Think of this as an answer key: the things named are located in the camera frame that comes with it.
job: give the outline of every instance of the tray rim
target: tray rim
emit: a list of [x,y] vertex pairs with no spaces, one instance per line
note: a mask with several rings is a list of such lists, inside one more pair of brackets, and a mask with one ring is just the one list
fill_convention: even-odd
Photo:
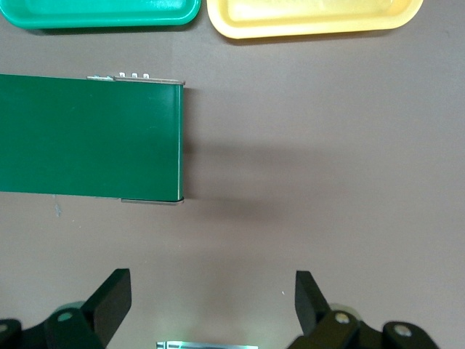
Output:
[[79,16],[72,18],[71,20],[63,18],[63,15],[56,16],[55,19],[44,19],[39,15],[36,19],[18,17],[15,14],[5,11],[4,5],[7,2],[13,0],[0,0],[0,13],[13,25],[16,25],[19,28],[23,29],[62,29],[62,28],[105,28],[105,27],[134,27],[134,26],[153,26],[153,25],[184,25],[193,20],[200,8],[201,0],[188,0],[192,6],[186,6],[187,11],[181,17],[166,17],[163,19],[160,18],[105,18],[102,16],[100,18],[85,18],[86,15],[79,18]]
[[241,27],[229,24],[219,11],[221,1],[206,0],[210,21],[217,31],[231,39],[252,39],[273,36],[295,36],[324,33],[344,33],[355,31],[376,31],[398,28],[408,23],[420,10],[423,0],[411,0],[407,9],[396,16],[360,16],[340,21],[308,22],[304,25],[263,25],[255,27]]

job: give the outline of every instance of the bolt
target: bolt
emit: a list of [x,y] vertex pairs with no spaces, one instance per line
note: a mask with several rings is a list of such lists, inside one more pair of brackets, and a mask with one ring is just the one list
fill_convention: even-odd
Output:
[[336,321],[340,324],[348,324],[350,322],[349,316],[344,313],[337,313],[336,314]]
[[62,313],[57,317],[57,321],[63,322],[63,321],[69,320],[72,317],[73,317],[73,314],[70,312]]
[[402,337],[412,337],[412,331],[406,325],[395,325],[394,331]]

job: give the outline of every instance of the yellow tray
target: yellow tray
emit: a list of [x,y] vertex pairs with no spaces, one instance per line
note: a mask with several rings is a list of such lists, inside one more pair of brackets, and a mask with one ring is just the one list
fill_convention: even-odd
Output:
[[210,20],[234,39],[392,29],[423,0],[207,0]]

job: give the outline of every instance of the metal bracket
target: metal bracket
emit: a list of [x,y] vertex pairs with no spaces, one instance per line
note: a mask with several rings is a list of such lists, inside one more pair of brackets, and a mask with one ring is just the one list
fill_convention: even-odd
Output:
[[259,349],[254,345],[221,345],[182,341],[157,342],[156,349]]
[[179,81],[173,79],[153,79],[149,74],[144,73],[142,78],[137,73],[132,73],[131,76],[126,76],[126,73],[119,73],[118,76],[100,76],[93,75],[87,76],[88,80],[96,81],[130,81],[130,82],[145,82],[149,84],[168,84],[168,85],[186,85],[186,81]]
[[179,201],[152,201],[152,200],[133,200],[131,198],[122,198],[122,204],[148,204],[161,206],[178,206],[184,203],[184,198]]

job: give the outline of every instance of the green tray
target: green tray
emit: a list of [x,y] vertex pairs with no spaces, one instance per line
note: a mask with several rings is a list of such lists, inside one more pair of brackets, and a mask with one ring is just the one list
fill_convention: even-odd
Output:
[[0,11],[25,29],[182,25],[201,0],[0,0]]
[[0,75],[0,191],[181,201],[183,83],[93,79]]

